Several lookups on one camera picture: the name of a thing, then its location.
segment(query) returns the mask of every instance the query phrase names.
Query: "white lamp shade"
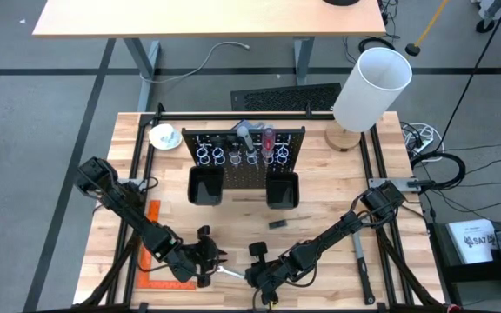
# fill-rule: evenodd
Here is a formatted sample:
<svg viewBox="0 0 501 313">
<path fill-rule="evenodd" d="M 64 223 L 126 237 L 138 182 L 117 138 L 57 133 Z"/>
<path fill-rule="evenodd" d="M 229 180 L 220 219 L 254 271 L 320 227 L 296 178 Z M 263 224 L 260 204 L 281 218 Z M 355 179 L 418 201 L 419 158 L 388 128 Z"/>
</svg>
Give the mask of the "white lamp shade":
<svg viewBox="0 0 501 313">
<path fill-rule="evenodd" d="M 411 81 L 409 62 L 394 50 L 370 48 L 358 58 L 334 104 L 343 128 L 368 130 Z"/>
</svg>

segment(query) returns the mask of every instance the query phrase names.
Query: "round wooden disc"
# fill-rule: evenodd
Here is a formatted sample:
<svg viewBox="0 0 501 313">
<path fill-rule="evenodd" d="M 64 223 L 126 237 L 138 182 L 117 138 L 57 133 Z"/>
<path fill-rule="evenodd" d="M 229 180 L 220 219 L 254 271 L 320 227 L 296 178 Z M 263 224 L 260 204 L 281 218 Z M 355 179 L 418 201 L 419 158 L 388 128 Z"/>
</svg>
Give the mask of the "round wooden disc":
<svg viewBox="0 0 501 313">
<path fill-rule="evenodd" d="M 355 148 L 361 140 L 361 134 L 348 131 L 339 126 L 336 121 L 332 121 L 326 126 L 324 138 L 330 148 L 343 152 Z"/>
</svg>

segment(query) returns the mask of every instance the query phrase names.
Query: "desk leg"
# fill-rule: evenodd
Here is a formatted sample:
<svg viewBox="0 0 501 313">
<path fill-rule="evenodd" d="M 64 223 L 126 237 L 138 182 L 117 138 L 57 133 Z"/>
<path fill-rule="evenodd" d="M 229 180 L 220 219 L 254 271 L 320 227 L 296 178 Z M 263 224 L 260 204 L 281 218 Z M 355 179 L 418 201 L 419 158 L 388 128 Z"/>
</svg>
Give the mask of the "desk leg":
<svg viewBox="0 0 501 313">
<path fill-rule="evenodd" d="M 125 38 L 125 44 L 129 49 L 132 58 L 135 60 L 138 69 L 142 76 L 146 79 L 154 79 L 154 69 L 157 65 L 157 57 L 160 50 L 160 42 L 153 41 L 150 45 L 150 55 L 146 56 L 144 47 L 138 38 Z M 138 112 L 145 112 L 150 107 L 150 92 L 152 83 L 142 80 L 142 87 L 140 88 L 140 96 L 138 97 Z"/>
<path fill-rule="evenodd" d="M 309 70 L 314 37 L 295 37 L 294 45 L 297 86 L 302 86 L 306 85 L 306 74 Z"/>
</svg>

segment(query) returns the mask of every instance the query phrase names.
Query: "wooden tabletop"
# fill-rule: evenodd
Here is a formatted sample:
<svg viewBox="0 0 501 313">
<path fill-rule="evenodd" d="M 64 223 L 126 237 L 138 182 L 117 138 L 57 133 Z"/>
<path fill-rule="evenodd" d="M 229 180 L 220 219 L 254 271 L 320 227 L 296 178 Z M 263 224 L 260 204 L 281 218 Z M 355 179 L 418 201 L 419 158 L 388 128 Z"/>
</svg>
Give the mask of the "wooden tabletop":
<svg viewBox="0 0 501 313">
<path fill-rule="evenodd" d="M 267 37 L 385 33 L 377 0 L 48 0 L 37 37 Z"/>
<path fill-rule="evenodd" d="M 140 113 L 121 113 L 117 118 L 108 161 L 117 169 L 120 177 L 129 175 L 139 117 Z M 230 129 L 237 122 L 182 121 L 170 124 L 178 130 L 183 127 L 189 130 L 216 130 Z M 228 262 L 224 266 L 239 272 L 244 272 L 253 262 L 248 252 L 250 243 L 267 242 L 267 260 L 277 258 L 294 243 L 312 239 L 336 223 L 349 209 L 352 199 L 367 189 L 360 149 L 357 147 L 348 152 L 330 149 L 324 140 L 327 121 L 264 122 L 276 128 L 306 128 L 295 168 L 299 175 L 300 204 L 294 210 L 268 209 L 264 190 L 225 190 L 224 199 L 217 207 L 190 204 L 187 200 L 187 183 L 189 169 L 194 166 L 194 162 L 184 143 L 174 150 L 156 150 L 152 163 L 151 175 L 159 180 L 159 185 L 150 190 L 148 200 L 161 202 L 158 221 L 170 226 L 186 243 L 195 243 L 197 229 L 205 224 L 210 225 L 211 237 L 220 249 L 228 252 Z M 386 112 L 377 127 L 388 175 L 411 176 L 397 113 Z M 376 173 L 370 138 L 368 141 L 371 163 Z M 146 134 L 138 177 L 143 174 L 147 145 Z M 418 201 L 415 195 L 406 196 L 410 201 Z M 411 207 L 420 210 L 418 205 L 411 204 Z M 288 221 L 288 226 L 284 228 L 268 229 L 268 222 L 303 216 L 310 218 Z M 406 262 L 431 295 L 443 301 L 424 220 L 407 210 L 400 210 L 397 222 Z M 119 218 L 111 210 L 98 210 L 94 215 L 75 303 L 83 301 L 110 268 L 119 224 Z M 360 234 L 374 295 L 377 302 L 387 302 L 375 232 L 363 229 Z M 120 296 L 117 299 L 122 299 L 126 268 L 124 266 L 121 274 L 118 288 Z M 403 302 L 401 283 L 393 264 L 392 273 L 397 299 Z M 150 279 L 174 280 L 168 269 L 152 272 Z M 251 306 L 254 289 L 245 280 L 217 273 L 211 281 L 210 287 L 198 290 L 153 290 L 140 288 L 142 285 L 136 283 L 132 305 L 136 307 L 141 302 L 147 302 L 151 308 L 170 309 L 248 309 Z M 281 299 L 277 306 L 279 309 L 365 308 L 351 237 L 323 253 L 318 264 L 317 280 L 309 288 L 283 285 L 278 289 L 278 294 Z"/>
</svg>

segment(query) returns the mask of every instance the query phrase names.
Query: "black bin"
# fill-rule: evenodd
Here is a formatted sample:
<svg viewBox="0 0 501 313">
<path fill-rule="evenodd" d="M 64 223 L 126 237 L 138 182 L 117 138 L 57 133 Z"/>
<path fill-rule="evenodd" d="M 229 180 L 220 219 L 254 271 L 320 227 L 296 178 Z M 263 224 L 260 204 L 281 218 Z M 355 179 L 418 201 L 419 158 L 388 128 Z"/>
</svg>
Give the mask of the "black bin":
<svg viewBox="0 0 501 313">
<path fill-rule="evenodd" d="M 295 209 L 299 205 L 299 175 L 269 174 L 266 177 L 266 202 L 270 209 Z"/>
<path fill-rule="evenodd" d="M 189 202 L 195 205 L 218 205 L 222 202 L 224 168 L 197 167 L 189 172 Z"/>
</svg>

